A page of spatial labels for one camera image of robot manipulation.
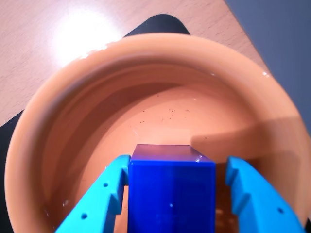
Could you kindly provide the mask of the cyan gripper finger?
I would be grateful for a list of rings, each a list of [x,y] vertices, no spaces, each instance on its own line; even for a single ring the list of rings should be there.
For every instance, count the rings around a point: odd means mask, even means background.
[[[122,212],[130,155],[120,155],[101,173],[57,228],[57,233],[112,233]]]
[[[241,158],[229,157],[225,183],[240,233],[304,233],[290,205],[271,184]]]

